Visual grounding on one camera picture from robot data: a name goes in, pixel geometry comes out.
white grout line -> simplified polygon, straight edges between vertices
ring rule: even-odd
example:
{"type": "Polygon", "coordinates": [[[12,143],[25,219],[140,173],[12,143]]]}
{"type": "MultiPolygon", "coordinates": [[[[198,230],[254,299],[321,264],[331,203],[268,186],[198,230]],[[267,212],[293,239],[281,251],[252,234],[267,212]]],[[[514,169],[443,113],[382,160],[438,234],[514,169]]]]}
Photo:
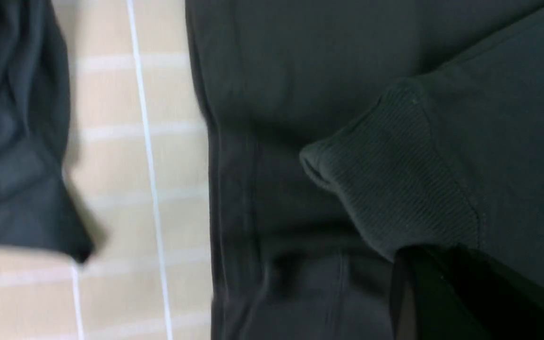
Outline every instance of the white grout line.
{"type": "Polygon", "coordinates": [[[77,334],[58,334],[54,336],[33,336],[32,338],[15,338],[15,340],[77,340],[77,334]]]}
{"type": "MultiPolygon", "coordinates": [[[[177,329],[203,326],[211,324],[211,311],[192,312],[173,317],[173,325],[177,329]]],[[[138,337],[145,334],[161,333],[166,331],[164,319],[150,319],[136,323],[125,323],[114,327],[98,329],[85,333],[86,340],[116,340],[129,337],[138,337]]],[[[24,340],[76,340],[77,334],[59,334],[28,338],[24,340]]]]}
{"type": "Polygon", "coordinates": [[[197,187],[185,187],[182,189],[161,191],[158,198],[160,201],[166,202],[197,197],[203,197],[206,199],[208,195],[209,187],[205,184],[197,187]]]}
{"type": "Polygon", "coordinates": [[[167,135],[167,134],[182,134],[182,133],[207,133],[207,125],[205,120],[201,122],[175,122],[175,123],[160,123],[151,126],[151,135],[167,135]]]}
{"type": "MultiPolygon", "coordinates": [[[[169,134],[207,133],[204,122],[174,122],[151,125],[151,136],[169,134]]],[[[111,140],[119,138],[143,137],[142,124],[109,125],[107,127],[87,127],[73,131],[69,138],[78,141],[93,142],[97,140],[111,140]]]]}
{"type": "Polygon", "coordinates": [[[35,271],[0,274],[0,287],[30,286],[32,284],[68,281],[72,279],[73,274],[67,267],[37,269],[35,271]]]}
{"type": "Polygon", "coordinates": [[[81,315],[81,295],[79,292],[79,273],[77,264],[71,264],[71,276],[73,277],[73,303],[75,305],[75,318],[77,320],[77,338],[85,340],[83,328],[83,315],[81,315]]]}
{"type": "Polygon", "coordinates": [[[82,277],[110,276],[127,273],[137,273],[158,269],[157,256],[145,256],[124,261],[108,261],[101,264],[92,264],[85,267],[82,277]]]}
{"type": "Polygon", "coordinates": [[[93,331],[87,334],[89,340],[112,340],[140,336],[149,333],[160,333],[165,331],[164,319],[153,319],[138,323],[127,323],[125,325],[110,327],[93,331]]]}
{"type": "MultiPolygon", "coordinates": [[[[168,265],[184,263],[209,262],[211,252],[209,247],[171,250],[163,254],[162,258],[168,265]]],[[[78,273],[76,265],[70,271],[67,267],[52,269],[37,269],[17,273],[0,274],[0,287],[30,286],[33,284],[73,281],[78,284],[80,278],[93,276],[112,276],[127,273],[139,273],[152,271],[159,267],[159,255],[143,256],[130,260],[102,261],[101,263],[87,264],[81,273],[78,273]]]]}
{"type": "Polygon", "coordinates": [[[89,209],[104,210],[150,203],[152,200],[153,195],[150,192],[133,192],[121,196],[99,196],[88,198],[85,200],[85,205],[88,206],[89,209]]]}
{"type": "MultiPolygon", "coordinates": [[[[190,69],[188,52],[145,54],[142,57],[144,69],[190,69]]],[[[136,62],[132,54],[109,54],[108,56],[86,57],[69,62],[71,71],[92,73],[134,69],[136,62]]]]}
{"type": "Polygon", "coordinates": [[[153,215],[155,220],[155,231],[157,233],[157,252],[159,258],[159,271],[161,274],[162,299],[165,311],[165,328],[168,340],[173,340],[173,331],[171,323],[171,308],[169,305],[169,293],[167,285],[167,273],[165,268],[165,257],[162,243],[161,215],[158,207],[157,179],[155,176],[153,145],[151,145],[151,132],[148,122],[148,111],[146,107],[146,98],[144,93],[144,82],[142,78],[142,61],[140,60],[140,46],[138,45],[138,32],[136,30],[136,16],[134,14],[133,0],[127,0],[127,13],[129,14],[129,25],[131,29],[131,42],[134,50],[134,60],[136,61],[136,78],[138,79],[138,94],[140,97],[140,107],[142,109],[142,123],[144,124],[144,141],[146,146],[146,155],[148,161],[148,170],[150,174],[151,192],[153,193],[153,215]]]}
{"type": "Polygon", "coordinates": [[[69,63],[69,69],[77,72],[114,71],[117,69],[134,69],[134,67],[134,57],[131,54],[79,58],[69,63]]]}
{"type": "Polygon", "coordinates": [[[194,327],[211,324],[211,312],[196,312],[183,314],[173,318],[173,325],[177,328],[194,327]]]}
{"type": "Polygon", "coordinates": [[[209,247],[173,250],[165,254],[167,264],[207,262],[211,260],[209,247]]]}
{"type": "Polygon", "coordinates": [[[142,67],[155,69],[190,69],[190,56],[188,56],[188,52],[145,54],[142,56],[142,67]]]}

stitching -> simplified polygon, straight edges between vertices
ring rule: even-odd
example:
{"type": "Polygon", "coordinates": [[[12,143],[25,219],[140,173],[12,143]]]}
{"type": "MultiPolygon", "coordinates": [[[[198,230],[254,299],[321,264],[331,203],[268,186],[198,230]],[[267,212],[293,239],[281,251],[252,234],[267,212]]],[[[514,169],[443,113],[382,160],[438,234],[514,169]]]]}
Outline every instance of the stitching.
{"type": "MultiPolygon", "coordinates": [[[[221,233],[221,218],[220,218],[220,200],[219,198],[219,161],[218,161],[218,151],[220,147],[220,134],[218,131],[217,122],[215,120],[215,116],[212,113],[212,106],[210,105],[207,93],[205,90],[205,79],[203,78],[203,73],[201,71],[201,58],[199,56],[198,46],[196,44],[196,39],[194,38],[194,28],[192,25],[192,12],[190,11],[190,6],[192,5],[192,2],[188,1],[186,2],[186,26],[187,26],[187,34],[188,34],[188,48],[190,53],[190,71],[192,73],[192,77],[194,79],[195,84],[195,94],[197,101],[199,103],[200,111],[203,115],[203,118],[205,118],[205,122],[207,123],[207,144],[209,147],[208,153],[209,153],[209,174],[210,179],[208,183],[209,191],[210,191],[210,198],[209,198],[209,204],[210,204],[210,228],[212,230],[210,231],[212,233],[212,239],[211,242],[217,243],[216,249],[220,252],[220,257],[223,254],[223,248],[222,248],[222,233],[221,233]]],[[[220,267],[218,270],[221,270],[221,279],[222,279],[222,292],[224,299],[229,299],[228,294],[228,273],[225,269],[224,261],[222,258],[218,259],[220,262],[220,267]]],[[[222,312],[222,318],[225,320],[225,308],[221,308],[222,312]]]]}
{"type": "MultiPolygon", "coordinates": [[[[239,29],[239,26],[238,26],[238,20],[236,18],[236,12],[237,12],[237,9],[236,9],[236,2],[232,2],[231,5],[230,5],[230,14],[231,14],[231,20],[232,20],[232,23],[233,23],[233,31],[234,31],[234,43],[235,43],[235,46],[236,46],[236,50],[237,50],[237,54],[236,54],[236,60],[238,62],[238,67],[239,67],[239,71],[240,71],[240,74],[242,75],[241,77],[241,82],[240,82],[240,90],[242,92],[243,95],[247,95],[247,84],[246,84],[246,71],[245,71],[245,68],[244,68],[244,60],[243,60],[243,49],[242,49],[242,46],[240,45],[239,41],[240,41],[240,29],[239,29]]],[[[257,144],[257,140],[255,138],[253,138],[253,110],[251,109],[251,106],[253,106],[250,101],[248,101],[247,99],[244,99],[244,101],[246,102],[247,104],[247,108],[246,108],[246,120],[248,122],[248,125],[247,125],[247,131],[246,131],[246,136],[245,136],[245,142],[246,142],[246,147],[248,148],[249,145],[250,145],[250,142],[252,143],[252,147],[251,147],[251,169],[250,169],[250,173],[248,173],[248,179],[246,181],[247,185],[249,185],[249,187],[245,187],[243,188],[244,191],[243,191],[243,197],[246,198],[246,200],[243,200],[243,208],[245,210],[245,216],[243,218],[243,231],[244,233],[246,234],[246,236],[249,236],[251,235],[251,237],[249,237],[248,239],[250,240],[250,243],[248,245],[248,249],[251,249],[253,250],[253,254],[254,256],[257,256],[257,259],[254,259],[253,257],[251,256],[248,256],[248,257],[245,257],[243,259],[244,262],[248,262],[246,263],[246,266],[249,268],[250,271],[253,271],[255,269],[255,267],[259,266],[259,275],[257,275],[257,279],[261,278],[262,277],[262,273],[264,271],[263,269],[263,265],[261,263],[261,254],[259,252],[259,247],[257,246],[258,244],[258,240],[259,240],[259,235],[257,234],[257,228],[255,228],[255,188],[256,188],[256,179],[257,179],[257,168],[258,168],[258,164],[257,164],[257,159],[259,158],[258,157],[258,144],[257,144]]],[[[253,278],[255,276],[255,272],[251,272],[251,275],[249,276],[249,278],[253,278]]]]}
{"type": "Polygon", "coordinates": [[[415,105],[419,109],[421,109],[423,117],[427,121],[427,125],[429,127],[429,137],[430,137],[430,141],[431,141],[434,152],[436,153],[436,155],[438,156],[438,159],[440,159],[442,164],[444,164],[444,167],[446,168],[447,172],[449,173],[452,180],[454,181],[455,187],[457,187],[457,190],[460,192],[460,195],[462,196],[462,198],[464,198],[465,202],[468,204],[468,206],[470,207],[470,209],[473,211],[474,215],[476,216],[476,219],[477,219],[476,246],[477,246],[477,249],[479,249],[481,245],[481,240],[480,240],[481,230],[484,229],[482,228],[482,225],[485,225],[486,214],[481,208],[480,204],[478,203],[478,199],[476,198],[476,195],[469,188],[469,185],[467,185],[467,182],[457,174],[457,171],[455,170],[455,166],[453,166],[453,164],[449,160],[445,159],[443,154],[440,152],[440,143],[438,142],[437,136],[434,135],[434,129],[432,129],[433,127],[432,119],[430,118],[427,112],[428,111],[427,106],[430,105],[429,97],[427,97],[427,95],[423,95],[425,94],[423,87],[414,79],[405,80],[405,84],[407,84],[410,90],[412,90],[413,95],[417,99],[419,99],[418,103],[415,103],[415,105]]]}

dark green fabric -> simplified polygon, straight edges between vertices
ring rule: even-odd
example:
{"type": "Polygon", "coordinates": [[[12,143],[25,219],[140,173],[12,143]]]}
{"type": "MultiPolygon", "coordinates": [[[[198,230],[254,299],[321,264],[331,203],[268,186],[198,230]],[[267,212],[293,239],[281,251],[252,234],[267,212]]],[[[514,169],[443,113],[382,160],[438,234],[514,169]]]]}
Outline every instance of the dark green fabric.
{"type": "Polygon", "coordinates": [[[301,153],[389,259],[465,244],[544,286],[544,9],[301,153]]]}
{"type": "Polygon", "coordinates": [[[386,340],[391,263],[298,153],[544,0],[186,1],[216,340],[386,340]]]}

beige tile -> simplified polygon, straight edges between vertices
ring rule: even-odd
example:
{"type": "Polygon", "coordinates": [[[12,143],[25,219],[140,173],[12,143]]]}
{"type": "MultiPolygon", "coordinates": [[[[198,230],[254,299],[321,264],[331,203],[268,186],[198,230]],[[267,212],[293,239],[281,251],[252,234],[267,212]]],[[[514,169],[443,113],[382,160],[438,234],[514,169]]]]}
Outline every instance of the beige tile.
{"type": "Polygon", "coordinates": [[[81,279],[85,331],[164,317],[159,271],[81,279]]]}
{"type": "Polygon", "coordinates": [[[136,30],[142,53],[188,50],[183,0],[134,1],[136,30]]]}
{"type": "Polygon", "coordinates": [[[211,339],[211,327],[201,325],[173,330],[173,340],[209,340],[211,339]]]}
{"type": "Polygon", "coordinates": [[[89,227],[98,227],[106,242],[90,263],[157,255],[152,204],[115,207],[82,213],[89,227]]]}
{"type": "Polygon", "coordinates": [[[123,337],[123,340],[167,340],[167,334],[166,333],[140,334],[137,336],[123,337]]]}
{"type": "Polygon", "coordinates": [[[71,185],[83,198],[150,192],[143,137],[71,141],[67,164],[71,185]]]}
{"type": "Polygon", "coordinates": [[[206,133],[153,137],[157,188],[194,187],[207,183],[206,133]]]}
{"type": "Polygon", "coordinates": [[[209,203],[206,197],[159,205],[165,250],[209,245],[209,203]]]}
{"type": "Polygon", "coordinates": [[[70,281],[0,287],[0,339],[76,332],[70,281]]]}
{"type": "Polygon", "coordinates": [[[54,2],[69,59],[131,54],[127,3],[122,0],[54,2]]]}
{"type": "Polygon", "coordinates": [[[211,308],[213,288],[210,263],[169,265],[167,277],[172,315],[211,308]]]}
{"type": "Polygon", "coordinates": [[[144,93],[152,123],[204,123],[189,69],[144,69],[144,93]]]}
{"type": "Polygon", "coordinates": [[[77,36],[77,20],[79,14],[78,1],[52,1],[58,26],[67,42],[69,60],[74,60],[75,38],[77,36]]]}
{"type": "Polygon", "coordinates": [[[39,249],[0,247],[0,274],[70,269],[71,258],[56,252],[39,249]]]}
{"type": "Polygon", "coordinates": [[[136,71],[78,71],[71,77],[73,112],[78,128],[142,124],[136,71]]]}

seam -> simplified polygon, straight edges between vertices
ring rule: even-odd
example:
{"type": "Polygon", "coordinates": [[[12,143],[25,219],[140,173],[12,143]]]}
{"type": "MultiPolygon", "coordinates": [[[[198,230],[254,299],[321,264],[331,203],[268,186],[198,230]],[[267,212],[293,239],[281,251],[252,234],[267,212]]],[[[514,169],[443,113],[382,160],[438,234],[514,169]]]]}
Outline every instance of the seam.
{"type": "Polygon", "coordinates": [[[469,208],[473,211],[473,213],[476,216],[477,219],[477,230],[476,230],[476,247],[477,249],[480,249],[481,246],[481,230],[482,225],[485,225],[486,223],[486,213],[482,209],[482,207],[479,204],[479,200],[476,197],[476,194],[469,188],[469,185],[467,185],[467,182],[457,173],[455,170],[455,166],[452,165],[450,161],[448,161],[444,155],[440,152],[440,142],[438,141],[437,136],[434,133],[433,125],[432,125],[432,119],[429,116],[428,113],[428,107],[430,105],[429,98],[425,94],[425,90],[423,87],[414,79],[409,79],[405,81],[406,84],[409,85],[411,90],[413,90],[413,95],[418,99],[417,103],[414,103],[414,105],[419,108],[423,114],[423,117],[427,121],[427,125],[429,127],[429,138],[432,145],[433,151],[438,156],[438,159],[442,162],[442,165],[449,173],[451,179],[455,183],[455,187],[459,191],[462,198],[464,198],[465,202],[469,206],[469,208]]]}
{"type": "Polygon", "coordinates": [[[332,340],[335,338],[335,332],[337,331],[337,318],[339,317],[339,308],[341,306],[341,295],[343,295],[343,276],[345,266],[343,264],[344,256],[341,251],[337,251],[335,256],[338,260],[337,276],[335,276],[335,294],[331,299],[329,310],[326,312],[324,318],[326,334],[322,334],[323,338],[332,340]]]}
{"type": "Polygon", "coordinates": [[[250,334],[253,321],[256,320],[256,314],[259,311],[259,308],[266,300],[268,292],[271,290],[270,285],[272,284],[272,269],[270,267],[264,267],[263,269],[263,284],[259,288],[259,291],[255,295],[254,299],[251,301],[250,305],[246,307],[246,316],[242,321],[242,327],[237,329],[237,334],[235,336],[238,340],[247,340],[248,335],[250,334]]]}
{"type": "MultiPolygon", "coordinates": [[[[222,233],[221,233],[221,218],[220,218],[220,200],[219,200],[219,186],[220,186],[220,175],[219,175],[219,148],[220,148],[220,132],[218,129],[218,124],[216,122],[215,116],[212,112],[212,106],[209,103],[207,98],[207,93],[205,90],[205,79],[203,78],[201,58],[199,56],[197,41],[194,38],[194,28],[192,26],[192,12],[190,6],[192,2],[186,2],[186,26],[187,26],[187,35],[188,35],[188,49],[190,53],[190,71],[192,73],[192,78],[194,79],[194,90],[197,101],[199,103],[199,108],[201,114],[205,118],[207,123],[207,146],[209,148],[208,159],[209,159],[209,204],[210,204],[210,228],[215,229],[214,233],[212,232],[212,243],[216,243],[216,248],[219,251],[220,259],[218,259],[220,267],[217,270],[221,271],[221,280],[222,280],[222,293],[223,301],[229,299],[228,294],[228,276],[227,270],[225,269],[225,264],[222,258],[223,255],[223,243],[222,243],[222,233]]],[[[222,318],[225,320],[225,308],[221,308],[222,318]]]]}
{"type": "MultiPolygon", "coordinates": [[[[246,84],[247,72],[245,71],[245,67],[244,67],[242,45],[240,45],[239,43],[240,28],[238,26],[238,20],[237,20],[236,1],[233,1],[231,3],[230,13],[231,13],[231,20],[232,20],[233,31],[234,31],[233,40],[237,50],[236,58],[238,62],[239,72],[241,75],[240,90],[241,90],[241,93],[245,97],[248,97],[247,84],[246,84]]],[[[243,261],[246,262],[244,264],[246,264],[246,267],[248,267],[249,271],[251,271],[250,273],[251,275],[249,275],[249,278],[255,277],[255,272],[254,272],[254,270],[256,270],[255,267],[259,267],[258,268],[259,273],[257,275],[257,280],[258,280],[259,278],[262,277],[262,273],[264,271],[263,265],[261,263],[261,254],[259,254],[259,247],[257,246],[259,237],[257,234],[257,228],[255,228],[255,188],[256,188],[256,182],[257,182],[257,168],[258,168],[257,160],[259,159],[257,150],[259,149],[259,147],[257,144],[257,140],[253,138],[253,110],[251,109],[253,105],[246,98],[242,98],[242,100],[244,100],[244,102],[246,103],[246,120],[247,120],[247,131],[245,136],[246,148],[247,148],[247,152],[251,153],[251,156],[252,156],[250,159],[251,161],[250,173],[247,174],[248,179],[245,182],[247,183],[248,187],[244,187],[242,191],[243,198],[244,198],[243,209],[245,211],[245,215],[243,218],[243,232],[250,240],[248,249],[253,250],[252,255],[256,256],[256,259],[254,259],[251,256],[247,256],[243,261]]],[[[240,277],[241,285],[243,284],[243,280],[244,280],[244,276],[240,277]]]]}

